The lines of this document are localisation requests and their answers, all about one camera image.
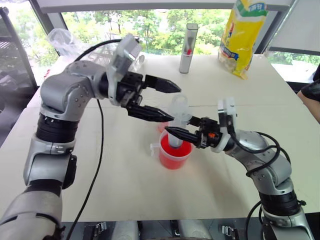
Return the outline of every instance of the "red plastic cup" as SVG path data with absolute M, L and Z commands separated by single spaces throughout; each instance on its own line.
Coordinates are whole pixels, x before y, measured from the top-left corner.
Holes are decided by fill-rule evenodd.
M 151 149 L 159 148 L 160 162 L 167 169 L 181 168 L 193 150 L 193 146 L 187 141 L 183 141 L 182 145 L 178 148 L 171 147 L 167 131 L 162 132 L 159 142 L 160 144 L 152 144 L 150 147 Z

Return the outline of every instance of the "robotic arm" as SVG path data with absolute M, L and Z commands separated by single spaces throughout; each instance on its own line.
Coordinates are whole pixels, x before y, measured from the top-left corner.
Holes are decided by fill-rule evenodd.
M 165 129 L 175 137 L 194 144 L 197 148 L 210 147 L 215 153 L 224 151 L 238 160 L 247 170 L 259 192 L 262 211 L 266 218 L 266 239 L 314 240 L 303 201 L 298 201 L 294 191 L 290 162 L 271 149 L 263 136 L 254 131 L 235 131 L 236 108 L 233 98 L 218 103 L 219 124 L 208 117 L 192 117 L 189 124 L 199 127 L 195 134 L 179 127 Z
M 90 61 L 76 61 L 49 77 L 41 87 L 37 131 L 31 139 L 23 178 L 26 190 L 15 198 L 0 220 L 1 240 L 60 240 L 63 189 L 75 179 L 73 155 L 78 123 L 90 99 L 109 98 L 129 116 L 153 122 L 174 118 L 151 106 L 140 106 L 141 92 L 150 87 L 180 92 L 173 82 L 129 72 L 141 46 L 132 35 L 119 44 L 106 70 Z

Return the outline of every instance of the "glass window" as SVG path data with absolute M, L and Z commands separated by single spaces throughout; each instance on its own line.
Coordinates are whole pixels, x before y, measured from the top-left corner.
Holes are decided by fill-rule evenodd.
M 312 83 L 320 56 L 281 51 L 265 53 L 269 62 L 286 82 Z
M 68 29 L 90 45 L 123 37 L 140 37 L 143 51 L 180 55 L 187 23 L 197 23 L 195 54 L 216 52 L 229 19 L 228 9 L 152 9 L 63 12 Z
M 29 1 L 4 1 L 1 6 L 7 7 L 9 10 L 8 17 L 21 39 L 35 80 L 40 85 L 44 80 L 48 67 L 58 59 L 58 54 L 47 42 L 46 34 L 38 22 Z

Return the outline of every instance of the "black wire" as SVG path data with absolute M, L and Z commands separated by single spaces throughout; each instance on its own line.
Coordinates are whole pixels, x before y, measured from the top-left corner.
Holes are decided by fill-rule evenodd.
M 242 150 L 244 150 L 244 151 L 246 151 L 246 152 L 248 152 L 248 153 L 251 153 L 251 154 L 261 154 L 261 153 L 264 153 L 265 151 L 267 151 L 267 150 L 269 150 L 269 149 L 272 149 L 272 148 L 275 148 L 275 147 L 276 147 L 275 145 L 270 145 L 270 146 L 267 146 L 267 147 L 264 148 L 264 149 L 253 150 L 253 149 L 250 149 L 250 148 L 242 145 L 242 144 L 238 141 L 238 139 L 237 139 L 237 137 L 236 137 L 236 134 L 235 134 L 234 132 L 231 133 L 230 136 L 231 136 L 231 139 L 235 142 L 235 144 L 236 144 L 239 148 L 241 148 Z
M 112 43 L 119 43 L 122 39 L 113 39 L 113 40 L 107 40 L 107 41 L 103 41 L 100 42 L 90 48 L 88 48 L 87 50 L 85 50 L 80 56 L 78 56 L 74 61 L 79 61 L 81 60 L 85 55 L 91 53 L 92 51 L 96 50 L 97 48 L 103 46 L 103 45 L 107 45 L 107 44 L 112 44 Z
M 103 45 L 107 45 L 107 44 L 112 44 L 112 43 L 119 43 L 121 41 L 121 39 L 113 39 L 113 40 L 107 40 L 107 41 L 103 41 L 103 42 L 100 42 L 90 48 L 88 48 L 86 51 L 84 51 L 80 56 L 78 56 L 74 62 L 76 61 L 79 61 L 81 60 L 85 55 L 91 53 L 92 51 L 94 51 L 95 49 L 103 46 Z M 86 204 L 88 202 L 88 199 L 90 197 L 90 194 L 91 194 L 91 191 L 92 191 L 92 188 L 94 187 L 94 184 L 96 182 L 96 178 L 98 176 L 98 173 L 99 173 L 99 170 L 100 170 L 100 166 L 101 166 L 101 161 L 102 161 L 102 156 L 103 156 L 103 152 L 104 152 L 104 139 L 105 139 L 105 126 L 104 126 L 104 113 L 102 111 L 102 108 L 101 108 L 101 104 L 100 104 L 100 101 L 97 99 L 96 102 L 98 103 L 98 106 L 99 106 L 99 110 L 100 110 L 100 114 L 101 114 L 101 147 L 100 147 L 100 156 L 99 156 L 99 162 L 98 162 L 98 166 L 96 167 L 96 171 L 95 171 L 95 174 L 94 174 L 94 177 L 92 179 L 92 182 L 90 184 L 90 187 L 89 187 L 89 190 L 86 194 L 86 197 L 84 199 L 84 202 L 80 208 L 80 211 L 78 212 L 74 222 L 72 223 L 72 226 L 68 232 L 68 235 L 66 236 L 66 239 L 65 240 L 70 240 L 71 238 L 71 235 L 75 229 L 75 226 L 83 212 L 83 210 L 85 209 L 86 207 Z
M 289 157 L 289 154 L 286 152 L 286 150 L 284 150 L 282 147 L 280 147 L 281 152 L 283 152 L 285 158 L 288 160 L 288 162 L 291 164 L 291 160 Z
M 232 140 L 235 142 L 235 144 L 236 144 L 239 148 L 243 149 L 244 151 L 246 151 L 246 152 L 248 152 L 248 153 L 261 154 L 261 153 L 264 153 L 265 151 L 267 151 L 267 150 L 269 150 L 269 149 L 271 149 L 271 148 L 276 148 L 276 152 L 275 152 L 274 156 L 271 158 L 271 160 L 268 161 L 267 163 L 263 164 L 262 166 L 258 166 L 258 167 L 254 168 L 254 169 L 251 169 L 251 170 L 247 171 L 246 174 L 245 174 L 247 177 L 250 177 L 250 175 L 251 175 L 253 172 L 262 170 L 262 169 L 270 166 L 271 164 L 273 164 L 273 163 L 277 160 L 277 158 L 279 157 L 280 151 L 281 151 L 281 147 L 280 147 L 278 141 L 277 141 L 275 138 L 273 138 L 272 136 L 270 136 L 270 135 L 268 135 L 268 134 L 266 134 L 266 133 L 263 133 L 263 132 L 258 132 L 258 131 L 257 131 L 257 133 L 260 134 L 261 136 L 265 136 L 265 137 L 271 139 L 271 140 L 274 142 L 275 145 L 270 145 L 270 146 L 268 146 L 268 147 L 266 147 L 266 148 L 264 148 L 264 149 L 260 149 L 260 150 L 253 150 L 253 149 L 250 149 L 250 148 L 242 145 L 242 144 L 238 141 L 238 139 L 237 139 L 237 137 L 236 137 L 236 135 L 235 135 L 234 132 L 232 132 L 232 133 L 230 134 L 230 136 L 231 136 Z
M 254 213 L 254 211 L 257 209 L 257 207 L 259 207 L 260 204 L 261 204 L 261 201 L 258 201 L 258 202 L 253 206 L 253 208 L 251 208 L 248 216 L 246 217 L 245 226 L 244 226 L 245 239 L 246 239 L 246 240 L 249 240 L 249 239 L 248 239 L 248 226 L 249 226 L 250 218 L 251 218 L 252 214 Z
M 276 152 L 275 152 L 274 156 L 271 158 L 270 161 L 266 162 L 262 166 L 258 166 L 258 167 L 254 168 L 254 169 L 251 169 L 251 170 L 247 171 L 245 175 L 248 176 L 248 177 L 250 177 L 250 175 L 253 172 L 257 172 L 257 171 L 262 170 L 262 169 L 264 169 L 266 167 L 269 167 L 271 164 L 273 164 L 278 159 L 278 157 L 280 155 L 281 147 L 280 147 L 280 145 L 279 145 L 279 143 L 278 143 L 278 141 L 276 139 L 274 139 L 272 136 L 270 136 L 270 135 L 268 135 L 266 133 L 263 133 L 263 132 L 258 132 L 257 131 L 257 133 L 260 134 L 261 136 L 265 136 L 265 137 L 271 139 L 275 143 Z
M 90 184 L 89 190 L 88 190 L 88 192 L 87 192 L 87 194 L 86 194 L 86 197 L 85 197 L 85 199 L 84 199 L 84 202 L 83 202 L 83 204 L 82 204 L 82 206 L 81 206 L 81 209 L 80 209 L 80 211 L 78 212 L 78 214 L 77 214 L 77 216 L 76 216 L 76 218 L 75 218 L 75 220 L 74 220 L 74 222 L 73 222 L 73 224 L 72 224 L 72 226 L 71 226 L 71 228 L 70 228 L 70 230 L 69 230 L 69 232 L 68 232 L 68 235 L 67 235 L 67 237 L 66 237 L 65 240 L 70 240 L 70 238 L 71 238 L 71 235 L 72 235 L 72 233 L 73 233 L 73 231 L 74 231 L 74 228 L 75 228 L 75 226 L 76 226 L 76 224 L 77 224 L 77 222 L 78 222 L 78 220 L 79 220 L 79 218 L 80 218 L 83 210 L 85 209 L 85 206 L 86 206 L 87 201 L 88 201 L 88 199 L 89 199 L 89 197 L 90 197 L 92 188 L 94 187 L 94 184 L 95 184 L 95 181 L 96 181 L 96 178 L 97 178 L 97 176 L 98 176 L 98 173 L 99 173 L 99 170 L 100 170 L 100 166 L 101 166 L 102 156 L 103 156 L 103 152 L 104 152 L 104 140 L 105 140 L 105 134 L 104 134 L 104 132 L 105 132 L 105 125 L 104 125 L 104 113 L 103 113 L 103 111 L 102 111 L 102 108 L 101 108 L 101 105 L 100 105 L 100 101 L 99 101 L 98 99 L 97 99 L 96 101 L 97 101 L 97 103 L 98 103 L 99 110 L 100 110 L 100 114 L 101 114 L 101 147 L 100 147 L 99 162 L 98 162 L 98 166 L 97 166 L 97 168 L 96 168 L 94 177 L 93 177 L 93 179 L 92 179 L 92 182 L 91 182 L 91 184 Z
M 261 225 L 264 224 L 264 220 L 262 219 L 262 205 L 260 205 L 260 209 L 259 209 L 259 221 Z
M 261 240 L 264 240 L 264 229 L 261 228 L 261 231 L 260 231 L 260 238 Z

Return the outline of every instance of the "red liquid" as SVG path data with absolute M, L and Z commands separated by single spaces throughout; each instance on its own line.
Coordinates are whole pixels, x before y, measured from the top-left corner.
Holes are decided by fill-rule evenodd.
M 168 134 L 161 139 L 161 146 L 167 154 L 174 157 L 184 157 L 192 151 L 191 143 L 187 141 L 183 141 L 182 145 L 179 148 L 171 147 L 169 145 Z M 187 158 L 179 161 L 171 160 L 170 158 L 166 157 L 161 150 L 159 151 L 159 159 L 162 165 L 167 169 L 179 169 L 185 164 L 187 160 Z

